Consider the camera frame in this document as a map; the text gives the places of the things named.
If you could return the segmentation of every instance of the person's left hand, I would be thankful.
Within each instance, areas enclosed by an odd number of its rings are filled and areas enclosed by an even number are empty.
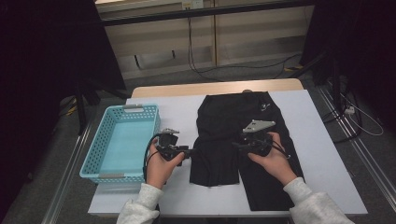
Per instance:
[[[175,167],[183,161],[184,152],[179,153],[171,161],[166,161],[160,153],[156,153],[157,148],[155,147],[155,144],[157,141],[157,139],[154,139],[149,148],[148,156],[150,157],[154,153],[155,155],[153,155],[148,162],[147,184],[157,189],[162,189],[163,184],[171,176]]]

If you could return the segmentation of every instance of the person's right hand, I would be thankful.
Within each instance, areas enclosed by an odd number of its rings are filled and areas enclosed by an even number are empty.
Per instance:
[[[278,133],[269,133],[274,142],[277,142],[282,149],[284,149],[280,143],[280,137]],[[270,175],[273,175],[278,179],[284,186],[295,179],[297,176],[291,170],[288,160],[285,155],[275,148],[272,148],[270,153],[266,157],[262,157],[253,153],[247,154],[251,160],[261,165]]]

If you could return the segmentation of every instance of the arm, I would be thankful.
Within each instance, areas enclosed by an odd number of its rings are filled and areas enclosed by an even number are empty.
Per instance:
[[[147,184],[142,184],[137,200],[131,199],[120,211],[118,224],[123,223],[151,223],[159,214],[155,207],[163,196],[163,184],[172,174],[174,168],[184,159],[184,153],[179,153],[171,161],[166,161],[160,153],[157,153],[155,143],[152,142],[149,155],[152,155],[147,169]]]
[[[279,134],[269,134],[281,146]],[[285,156],[276,149],[271,149],[266,157],[252,153],[248,156],[285,186],[283,190],[289,194],[295,205],[290,209],[295,223],[353,223],[327,193],[313,193],[303,179],[291,170]]]

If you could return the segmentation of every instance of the table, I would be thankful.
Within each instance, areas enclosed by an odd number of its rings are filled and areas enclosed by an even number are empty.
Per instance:
[[[270,91],[271,97],[282,111],[304,172],[305,181],[311,189],[328,192],[349,216],[367,214],[361,197],[324,128],[309,94],[303,90],[298,79],[141,87],[134,91],[133,97],[128,100],[127,104],[158,104],[162,128],[169,127],[167,125],[176,126],[176,129],[180,131],[177,144],[191,146],[197,137],[196,110],[205,98],[204,93],[232,93],[243,90]],[[183,161],[183,165],[175,169],[163,188],[165,194],[160,200],[163,217],[284,217],[289,215],[288,211],[251,212],[242,181],[238,185],[212,188],[190,184],[188,181],[190,166],[190,161]],[[137,196],[139,189],[138,184],[99,184],[89,213],[98,216],[116,216],[128,198]]]

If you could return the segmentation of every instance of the blue plastic basket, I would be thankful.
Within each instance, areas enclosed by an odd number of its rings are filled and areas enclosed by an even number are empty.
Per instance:
[[[110,106],[79,172],[95,183],[144,182],[143,157],[160,131],[156,105]]]

